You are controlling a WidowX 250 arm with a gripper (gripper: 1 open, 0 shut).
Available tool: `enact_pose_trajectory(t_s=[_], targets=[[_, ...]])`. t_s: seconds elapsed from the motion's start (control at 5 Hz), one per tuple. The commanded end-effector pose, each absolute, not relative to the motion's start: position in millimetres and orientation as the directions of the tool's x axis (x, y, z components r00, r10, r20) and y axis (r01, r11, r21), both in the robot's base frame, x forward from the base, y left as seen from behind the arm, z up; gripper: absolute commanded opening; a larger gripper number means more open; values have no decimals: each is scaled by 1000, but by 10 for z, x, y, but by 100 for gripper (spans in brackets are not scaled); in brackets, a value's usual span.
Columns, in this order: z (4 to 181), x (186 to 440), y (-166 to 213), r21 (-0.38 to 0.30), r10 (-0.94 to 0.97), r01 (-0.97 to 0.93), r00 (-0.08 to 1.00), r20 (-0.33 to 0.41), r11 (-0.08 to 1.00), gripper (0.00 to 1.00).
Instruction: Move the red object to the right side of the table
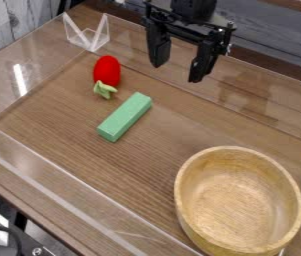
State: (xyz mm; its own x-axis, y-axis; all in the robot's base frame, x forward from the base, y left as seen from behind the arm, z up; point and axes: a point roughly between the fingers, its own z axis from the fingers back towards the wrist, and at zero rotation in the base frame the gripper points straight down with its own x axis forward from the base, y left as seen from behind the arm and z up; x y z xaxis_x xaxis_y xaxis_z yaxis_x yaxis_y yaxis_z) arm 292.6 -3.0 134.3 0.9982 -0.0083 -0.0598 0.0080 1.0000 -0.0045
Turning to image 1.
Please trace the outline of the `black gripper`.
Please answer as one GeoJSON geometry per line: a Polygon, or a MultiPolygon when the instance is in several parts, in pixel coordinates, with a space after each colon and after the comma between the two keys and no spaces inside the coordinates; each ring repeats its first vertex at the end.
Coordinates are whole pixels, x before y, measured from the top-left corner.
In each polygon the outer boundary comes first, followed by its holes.
{"type": "Polygon", "coordinates": [[[230,48],[237,25],[216,11],[217,0],[144,0],[149,58],[156,68],[170,58],[177,37],[196,44],[189,81],[198,83],[212,73],[220,54],[230,48]]]}

